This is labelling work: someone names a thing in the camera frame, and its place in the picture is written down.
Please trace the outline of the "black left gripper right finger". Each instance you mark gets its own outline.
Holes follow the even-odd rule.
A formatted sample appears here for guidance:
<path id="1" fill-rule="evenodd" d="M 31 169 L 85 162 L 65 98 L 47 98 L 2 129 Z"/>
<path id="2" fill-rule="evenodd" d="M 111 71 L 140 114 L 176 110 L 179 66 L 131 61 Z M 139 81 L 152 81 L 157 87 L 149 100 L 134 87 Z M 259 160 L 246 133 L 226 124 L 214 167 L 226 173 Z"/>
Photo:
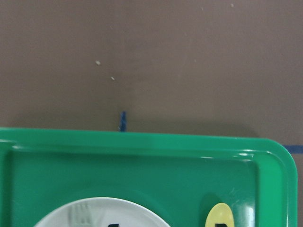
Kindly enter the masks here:
<path id="1" fill-rule="evenodd" d="M 215 223 L 215 227 L 227 227 L 225 223 Z"/>

